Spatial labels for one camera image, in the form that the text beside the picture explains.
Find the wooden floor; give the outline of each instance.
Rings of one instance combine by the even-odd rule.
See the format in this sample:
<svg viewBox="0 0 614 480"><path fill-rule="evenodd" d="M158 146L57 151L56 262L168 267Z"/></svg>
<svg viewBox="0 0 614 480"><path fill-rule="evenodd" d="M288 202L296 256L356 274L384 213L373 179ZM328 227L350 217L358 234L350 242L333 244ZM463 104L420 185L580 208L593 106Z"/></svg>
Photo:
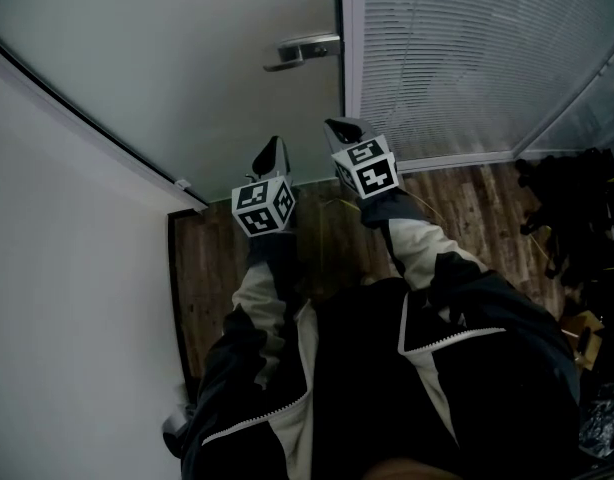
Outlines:
<svg viewBox="0 0 614 480"><path fill-rule="evenodd" d="M442 217L421 205L449 237L559 317L562 287L543 275L545 256L531 238L519 233L525 213L538 203L529 189L518 186L517 178L513 164L496 164L407 174L404 182ZM299 190L296 212L305 295L317 302L341 287L358 284L365 275L397 275L380 233L365 229L357 210L336 201L353 200L338 181ZM202 216L179 218L174 226L173 274L179 300L175 311L179 339L184 341L180 346L186 350L183 361L188 362L183 367L198 380L208 349L220 337L222 318L232 310L232 293L245 274L247 241L231 216L229 201L212 204ZM544 244L546 236L536 238Z"/></svg>

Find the door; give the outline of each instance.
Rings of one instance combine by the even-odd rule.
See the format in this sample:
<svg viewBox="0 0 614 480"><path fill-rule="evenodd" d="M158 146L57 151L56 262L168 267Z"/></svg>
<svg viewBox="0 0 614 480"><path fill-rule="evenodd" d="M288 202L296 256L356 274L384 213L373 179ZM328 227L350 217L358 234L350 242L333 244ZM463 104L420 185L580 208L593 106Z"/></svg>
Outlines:
<svg viewBox="0 0 614 480"><path fill-rule="evenodd" d="M0 0L0 42L74 107L207 202L272 135L297 183L334 173L338 56L267 72L274 45L337 32L336 0Z"/></svg>
<svg viewBox="0 0 614 480"><path fill-rule="evenodd" d="M614 0L345 0L344 9L348 115L386 135L401 172L511 160L614 53Z"/></svg>

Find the window blind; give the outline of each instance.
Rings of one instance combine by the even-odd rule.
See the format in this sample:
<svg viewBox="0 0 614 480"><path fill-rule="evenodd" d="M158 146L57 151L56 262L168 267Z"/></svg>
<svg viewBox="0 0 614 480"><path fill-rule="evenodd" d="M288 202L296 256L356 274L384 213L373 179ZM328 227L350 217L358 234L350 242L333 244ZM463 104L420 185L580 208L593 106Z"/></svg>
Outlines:
<svg viewBox="0 0 614 480"><path fill-rule="evenodd" d="M361 117L399 160L509 151L614 48L614 0L365 0Z"/></svg>
<svg viewBox="0 0 614 480"><path fill-rule="evenodd" d="M614 140L614 59L575 103L532 142L531 151L582 151Z"/></svg>

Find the doorframe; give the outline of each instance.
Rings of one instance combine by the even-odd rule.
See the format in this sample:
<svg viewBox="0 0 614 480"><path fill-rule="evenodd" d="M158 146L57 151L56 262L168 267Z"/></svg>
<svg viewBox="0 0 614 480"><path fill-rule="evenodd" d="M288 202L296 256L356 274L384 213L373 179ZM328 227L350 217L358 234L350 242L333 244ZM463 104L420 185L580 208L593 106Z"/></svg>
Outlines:
<svg viewBox="0 0 614 480"><path fill-rule="evenodd" d="M34 97L42 100L52 110L57 112L62 119L75 124L92 142L107 155L118 161L124 167L139 174L167 193L174 196L189 208L196 212L202 212L207 208L206 203L200 196L189 189L179 188L173 176L164 172L142 155L125 145L110 131L104 129L92 118L78 109L75 105L63 98L51 85L42 80L33 70L20 62L16 56L0 41L0 71L7 78L14 79L22 85Z"/></svg>
<svg viewBox="0 0 614 480"><path fill-rule="evenodd" d="M365 0L342 0L345 117L360 117L363 84Z"/></svg>
<svg viewBox="0 0 614 480"><path fill-rule="evenodd" d="M465 167L468 165L494 164L512 162L516 157L511 151L494 153L469 153L465 155L434 156L417 160L403 160L398 162L398 172L430 171L450 167Z"/></svg>

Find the jacket sleeve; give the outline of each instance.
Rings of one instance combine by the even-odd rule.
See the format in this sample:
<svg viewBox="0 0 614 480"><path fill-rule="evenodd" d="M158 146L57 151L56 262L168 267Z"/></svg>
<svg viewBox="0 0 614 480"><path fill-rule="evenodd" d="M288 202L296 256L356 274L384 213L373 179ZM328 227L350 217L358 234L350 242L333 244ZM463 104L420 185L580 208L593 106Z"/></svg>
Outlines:
<svg viewBox="0 0 614 480"><path fill-rule="evenodd" d="M413 199L392 189L359 201L363 224L380 228L396 268L428 303L449 308L468 328L504 328L519 338L565 384L575 400L579 384L572 352L555 319L430 223Z"/></svg>
<svg viewBox="0 0 614 480"><path fill-rule="evenodd" d="M206 360L197 409L182 448L183 478L194 478L203 441L261 415L265 392L279 364L285 328L299 298L296 237L274 233L250 241L248 270L233 295L223 335Z"/></svg>

